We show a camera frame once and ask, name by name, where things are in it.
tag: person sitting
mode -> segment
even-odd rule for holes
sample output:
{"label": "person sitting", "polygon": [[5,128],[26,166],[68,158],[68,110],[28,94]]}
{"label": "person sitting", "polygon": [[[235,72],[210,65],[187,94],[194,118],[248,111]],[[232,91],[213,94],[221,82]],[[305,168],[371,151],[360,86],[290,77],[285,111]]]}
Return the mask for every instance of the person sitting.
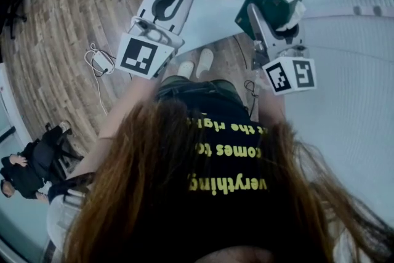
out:
{"label": "person sitting", "polygon": [[64,132],[70,129],[70,123],[61,122],[58,126],[47,131],[40,141],[29,143],[18,155],[10,155],[1,160],[0,170],[4,180],[0,188],[5,197],[12,197],[15,191],[31,200],[47,202],[45,194],[38,192],[45,182],[53,184],[60,182],[52,171],[51,165],[55,157],[55,147]]}

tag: cable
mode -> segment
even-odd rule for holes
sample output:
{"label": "cable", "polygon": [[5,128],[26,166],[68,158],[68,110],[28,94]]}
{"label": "cable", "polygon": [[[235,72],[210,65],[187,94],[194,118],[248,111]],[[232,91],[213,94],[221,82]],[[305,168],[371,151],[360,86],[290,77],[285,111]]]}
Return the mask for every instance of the cable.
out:
{"label": "cable", "polygon": [[244,82],[244,87],[245,87],[245,89],[248,90],[248,91],[252,94],[252,96],[253,96],[252,110],[251,110],[251,113],[249,114],[249,118],[251,118],[251,117],[252,117],[252,114],[253,114],[253,110],[254,110],[254,105],[255,105],[255,103],[256,103],[256,99],[257,99],[259,96],[258,96],[257,94],[254,93],[255,83],[254,83],[253,81],[251,81],[251,80],[246,80],[246,81]]}
{"label": "cable", "polygon": [[247,69],[247,63],[246,63],[246,58],[245,58],[245,55],[244,55],[244,51],[242,50],[242,47],[241,47],[241,45],[240,45],[238,39],[235,37],[235,35],[233,35],[233,37],[235,38],[235,41],[237,42],[237,44],[238,44],[238,46],[239,46],[239,49],[240,49],[240,51],[241,51],[241,53],[242,53],[242,57],[244,58],[245,68]]}
{"label": "cable", "polygon": [[[104,69],[104,70],[102,71],[102,70],[99,70],[99,69],[97,69],[96,67],[93,66],[94,57],[95,57],[95,55],[96,55],[98,52],[100,52],[101,54],[103,54],[104,57],[107,58],[107,60],[111,63],[111,65],[112,65],[112,70]],[[88,56],[89,54],[91,54],[91,53],[92,53],[92,57],[90,58],[90,61],[88,61],[87,56]],[[90,50],[87,51],[87,52],[85,53],[84,59],[85,59],[85,62],[92,68],[93,75],[94,75],[94,79],[96,80],[96,83],[97,83],[97,90],[98,90],[98,97],[99,97],[99,99],[100,99],[100,105],[101,105],[101,107],[102,107],[102,109],[103,109],[105,115],[108,115],[107,111],[106,111],[105,108],[104,108],[103,101],[102,101],[102,99],[101,99],[100,83],[99,83],[99,81],[97,80],[97,78],[100,78],[100,77],[102,77],[103,75],[110,75],[110,74],[112,74],[112,73],[115,71],[115,64],[114,64],[114,62],[112,61],[112,59],[115,59],[115,60],[116,60],[116,58],[113,57],[113,56],[111,56],[111,55],[110,55],[109,53],[107,53],[107,52],[101,51],[100,49],[96,49],[96,45],[95,45],[94,43],[92,43],[92,44],[90,45]]]}

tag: sneaker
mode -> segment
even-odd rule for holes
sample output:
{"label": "sneaker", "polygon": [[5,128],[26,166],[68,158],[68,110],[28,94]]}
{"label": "sneaker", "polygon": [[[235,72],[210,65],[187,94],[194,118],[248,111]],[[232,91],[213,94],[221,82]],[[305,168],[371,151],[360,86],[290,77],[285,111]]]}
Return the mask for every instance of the sneaker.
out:
{"label": "sneaker", "polygon": [[66,131],[68,131],[69,129],[71,129],[71,124],[69,121],[62,121],[59,124],[60,128],[62,129],[62,132],[65,133]]}

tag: woman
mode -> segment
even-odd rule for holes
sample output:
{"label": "woman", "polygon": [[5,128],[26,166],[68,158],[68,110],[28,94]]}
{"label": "woman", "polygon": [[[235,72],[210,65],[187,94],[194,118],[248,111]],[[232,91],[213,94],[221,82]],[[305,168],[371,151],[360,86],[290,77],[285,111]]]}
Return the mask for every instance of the woman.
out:
{"label": "woman", "polygon": [[[204,50],[203,83],[187,79],[190,62],[161,87],[133,79],[66,189],[52,191],[49,218],[77,209],[66,190],[97,171],[65,262],[387,262],[393,229],[296,140],[283,98],[261,91],[252,122],[232,84],[205,82],[212,60]],[[48,220],[52,238],[61,221]]]}

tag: long brown hair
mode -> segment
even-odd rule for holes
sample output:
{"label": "long brown hair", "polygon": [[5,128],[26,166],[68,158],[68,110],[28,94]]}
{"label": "long brown hair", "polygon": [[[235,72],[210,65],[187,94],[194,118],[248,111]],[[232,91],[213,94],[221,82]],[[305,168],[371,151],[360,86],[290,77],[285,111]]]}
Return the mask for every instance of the long brown hair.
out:
{"label": "long brown hair", "polygon": [[[69,233],[67,263],[133,260],[130,242],[133,236],[138,238],[135,230],[147,205],[164,201],[174,189],[174,178],[179,194],[187,194],[187,174],[198,160],[196,144],[204,138],[204,130],[190,122],[193,120],[180,102],[134,108],[119,128]],[[323,255],[316,256],[315,262],[334,262],[334,249],[341,252],[346,248],[341,253],[354,262],[360,262],[362,255],[373,262],[387,261],[394,245],[393,229],[339,184],[318,151],[296,140],[290,125],[273,126],[262,136],[260,149],[261,168],[269,170],[289,205],[286,212],[294,219],[296,232],[310,236],[308,248],[298,254],[316,250]],[[298,254],[286,252],[291,240],[275,242],[282,242],[276,249],[283,249],[272,249],[276,261],[297,259]]]}

